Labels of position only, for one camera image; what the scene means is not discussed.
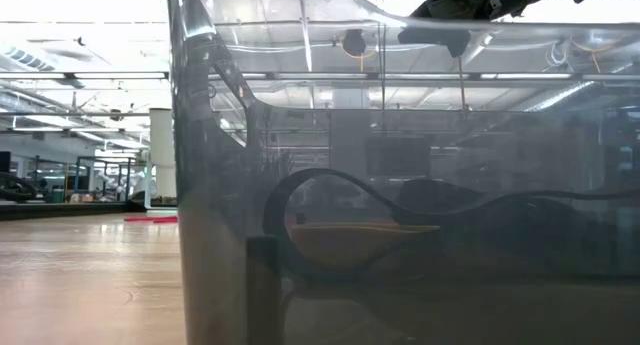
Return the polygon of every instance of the glass tank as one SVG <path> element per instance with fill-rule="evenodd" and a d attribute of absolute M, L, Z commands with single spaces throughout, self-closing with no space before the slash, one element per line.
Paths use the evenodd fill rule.
<path fill-rule="evenodd" d="M 169 2 L 190 345 L 640 341 L 638 25 Z"/>

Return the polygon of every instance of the ceiling pipe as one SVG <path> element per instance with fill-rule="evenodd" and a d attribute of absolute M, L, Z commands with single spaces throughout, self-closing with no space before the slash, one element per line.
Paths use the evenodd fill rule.
<path fill-rule="evenodd" d="M 41 56 L 36 56 L 28 52 L 27 50 L 20 49 L 14 45 L 5 43 L 5 46 L 0 51 L 0 55 L 9 60 L 10 63 L 16 64 L 18 67 L 27 68 L 31 71 L 55 71 L 56 68 L 43 59 Z M 71 85 L 76 89 L 82 89 L 84 85 L 75 79 L 65 80 L 64 84 Z"/>
<path fill-rule="evenodd" d="M 490 31 L 487 31 L 484 34 L 481 34 L 478 37 L 476 37 L 476 41 L 474 41 L 471 44 L 470 48 L 468 48 L 464 52 L 464 54 L 461 55 L 460 64 L 462 68 L 469 65 L 476 57 L 478 57 L 478 55 L 480 55 L 482 50 L 484 50 L 491 43 L 491 41 L 493 41 L 493 39 L 494 39 L 494 36 Z M 458 70 L 460 70 L 458 69 L 458 65 L 454 65 L 451 68 L 449 68 L 448 72 L 454 73 L 454 72 L 458 72 Z M 425 91 L 422 97 L 420 97 L 420 100 L 416 102 L 414 108 L 416 109 L 421 108 L 422 105 L 424 105 L 424 103 L 426 103 L 427 100 L 429 100 L 431 96 L 433 96 L 433 94 L 436 93 L 436 91 L 438 91 L 438 88 L 431 88 Z"/>
<path fill-rule="evenodd" d="M 55 112 L 52 111 L 44 106 L 42 106 L 41 102 L 35 102 L 36 104 L 39 104 L 40 106 L 36 106 L 34 105 L 34 102 L 31 101 L 31 99 L 28 98 L 23 98 L 20 96 L 20 94 L 15 94 L 15 93 L 7 93 L 7 92 L 0 92 L 0 108 L 4 108 L 7 109 L 9 111 L 16 111 L 18 110 L 18 112 L 25 114 L 24 116 L 42 116 L 42 113 L 47 113 L 45 114 L 45 116 L 48 116 L 49 114 L 51 116 L 69 116 L 71 115 L 77 115 L 78 113 L 60 113 L 60 112 Z M 77 126 L 78 128 L 81 128 L 85 125 L 88 125 L 90 127 L 100 127 L 103 128 L 104 126 L 100 123 L 96 123 L 93 122 L 89 119 L 86 118 L 82 118 L 79 119 L 77 122 Z M 130 136 L 130 135 L 126 135 L 126 134 L 121 134 L 121 133 L 101 133 L 101 137 L 108 141 L 108 140 L 114 140 L 114 139 L 124 139 L 124 140 L 132 140 L 132 141 L 138 141 L 137 137 L 134 136 Z"/>
<path fill-rule="evenodd" d="M 19 86 L 13 85 L 8 81 L 4 81 L 4 80 L 0 80 L 0 87 L 3 87 L 5 89 L 10 89 L 18 94 L 24 95 L 30 99 L 33 99 L 35 102 L 40 103 L 42 106 L 44 107 L 57 107 L 59 109 L 66 111 L 74 111 L 75 109 L 67 104 L 63 104 L 61 102 L 55 101 L 55 100 L 51 100 L 45 96 L 42 96 L 40 94 L 37 94 L 33 91 L 21 88 Z"/>

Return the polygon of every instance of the red mat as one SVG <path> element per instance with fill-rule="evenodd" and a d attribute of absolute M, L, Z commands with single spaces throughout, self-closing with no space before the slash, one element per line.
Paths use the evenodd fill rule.
<path fill-rule="evenodd" d="M 178 222 L 177 216 L 145 216 L 125 218 L 125 222 L 152 222 L 154 224 L 172 224 Z"/>

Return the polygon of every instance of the ceiling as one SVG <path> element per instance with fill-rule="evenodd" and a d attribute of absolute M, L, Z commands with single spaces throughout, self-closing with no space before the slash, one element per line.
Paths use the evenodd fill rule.
<path fill-rule="evenodd" d="M 270 74 L 253 79 L 256 96 L 286 107 L 332 107 L 335 89 L 365 89 L 372 107 L 402 109 L 452 109 L 461 106 L 460 83 L 455 78 L 435 79 L 428 74 L 457 74 L 457 62 L 440 46 L 400 45 L 401 29 L 387 28 L 381 36 L 377 26 L 364 26 L 370 56 L 354 59 L 339 46 L 349 27 L 326 26 L 323 20 L 366 18 L 353 7 L 353 0 L 306 0 L 309 49 L 300 28 L 299 0 L 216 0 L 212 17 L 239 68 L 245 73 Z M 367 0 L 382 10 L 406 16 L 424 0 Z M 505 22 L 630 22 L 640 0 L 586 0 L 577 6 L 571 0 L 545 0 L 527 8 L 520 18 Z M 11 0 L 0 7 L 0 70 L 50 72 L 108 72 L 102 80 L 11 80 L 25 91 L 65 104 L 78 112 L 147 112 L 149 107 L 170 107 L 166 79 L 126 80 L 118 72 L 166 72 L 169 69 L 167 0 Z M 270 25 L 288 21 L 290 24 Z M 248 23 L 261 22 L 255 26 Z M 491 73 L 612 73 L 638 54 L 634 34 L 616 31 L 530 29 L 479 31 L 474 33 L 465 54 L 463 69 L 466 102 L 473 109 L 506 110 L 541 93 L 546 98 L 583 83 L 571 77 L 476 81 Z M 603 49 L 597 64 L 580 47 Z M 384 55 L 380 49 L 385 48 Z M 381 66 L 384 57 L 386 64 Z M 382 82 L 352 81 L 346 78 L 304 73 L 416 74 L 414 79 L 387 80 L 383 101 Z M 287 80 L 273 74 L 290 73 Z M 230 96 L 224 90 L 221 96 Z M 94 118 L 109 126 L 108 118 Z M 148 118 L 125 118 L 127 127 L 148 126 Z"/>

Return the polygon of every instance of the black flexible tail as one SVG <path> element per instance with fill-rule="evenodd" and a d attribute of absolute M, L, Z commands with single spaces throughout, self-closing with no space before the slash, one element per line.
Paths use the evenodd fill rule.
<path fill-rule="evenodd" d="M 640 189 L 613 194 L 580 194 L 568 191 L 538 190 L 510 193 L 482 199 L 476 203 L 466 205 L 452 211 L 421 213 L 404 208 L 385 198 L 368 184 L 357 178 L 332 169 L 306 169 L 298 171 L 284 179 L 269 194 L 265 203 L 263 230 L 268 235 L 276 236 L 280 241 L 282 264 L 293 274 L 309 281 L 321 282 L 352 282 L 357 280 L 367 269 L 379 259 L 407 246 L 403 242 L 373 254 L 370 258 L 350 269 L 335 269 L 317 264 L 306 258 L 289 237 L 285 226 L 285 209 L 289 197 L 304 182 L 318 176 L 333 175 L 360 187 L 367 194 L 378 200 L 391 210 L 392 218 L 400 225 L 435 225 L 443 229 L 455 226 L 460 219 L 468 216 L 480 215 L 489 207 L 510 201 L 522 201 L 532 197 L 554 197 L 584 201 L 616 200 L 640 197 Z M 409 242 L 422 242 L 435 239 L 432 235 L 417 234 Z"/>

